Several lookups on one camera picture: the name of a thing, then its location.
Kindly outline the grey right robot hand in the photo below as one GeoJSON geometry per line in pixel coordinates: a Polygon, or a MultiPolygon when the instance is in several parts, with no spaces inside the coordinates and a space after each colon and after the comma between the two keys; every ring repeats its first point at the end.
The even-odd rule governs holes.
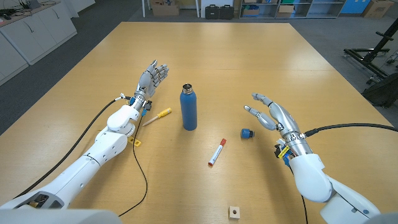
{"type": "Polygon", "coordinates": [[[253,107],[244,105],[244,109],[255,116],[263,127],[271,131],[277,130],[286,142],[300,139],[298,124],[284,107],[259,93],[253,93],[252,97],[269,108],[272,118],[253,107]]]}

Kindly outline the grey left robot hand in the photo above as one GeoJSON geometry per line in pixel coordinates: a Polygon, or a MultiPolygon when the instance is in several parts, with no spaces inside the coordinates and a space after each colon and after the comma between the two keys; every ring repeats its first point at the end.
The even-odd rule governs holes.
{"type": "Polygon", "coordinates": [[[150,99],[155,89],[167,77],[169,68],[167,64],[157,67],[157,60],[154,60],[142,73],[135,91],[135,95],[142,96],[145,100],[150,99]]]}

